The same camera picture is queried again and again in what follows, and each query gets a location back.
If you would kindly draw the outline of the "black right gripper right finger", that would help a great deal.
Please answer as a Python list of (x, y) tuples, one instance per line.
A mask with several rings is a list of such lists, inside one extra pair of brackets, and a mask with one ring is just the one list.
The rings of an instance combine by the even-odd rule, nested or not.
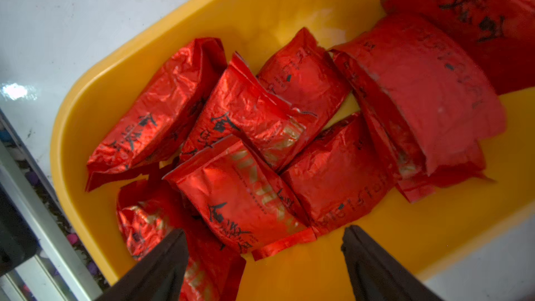
[(361, 227), (345, 228), (341, 251), (356, 300), (440, 300)]

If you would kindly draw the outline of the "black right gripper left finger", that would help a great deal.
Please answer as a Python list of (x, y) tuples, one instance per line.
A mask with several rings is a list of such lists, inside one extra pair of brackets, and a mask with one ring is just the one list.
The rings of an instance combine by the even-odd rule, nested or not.
[(185, 232), (173, 230), (99, 300), (179, 300), (188, 265)]

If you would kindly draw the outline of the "yellow plastic storage box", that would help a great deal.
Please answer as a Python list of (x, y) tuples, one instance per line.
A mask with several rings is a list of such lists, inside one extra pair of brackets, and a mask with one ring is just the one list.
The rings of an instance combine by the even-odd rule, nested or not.
[(191, 0), (51, 148), (105, 300), (432, 300), (534, 212), (534, 0)]

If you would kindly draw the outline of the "eleventh red tea bag packet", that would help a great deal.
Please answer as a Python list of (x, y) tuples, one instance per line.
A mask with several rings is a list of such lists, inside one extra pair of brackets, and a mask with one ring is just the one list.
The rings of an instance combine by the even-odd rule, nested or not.
[(141, 264), (127, 300), (235, 300), (246, 260), (220, 241), (162, 175), (118, 192), (119, 230)]

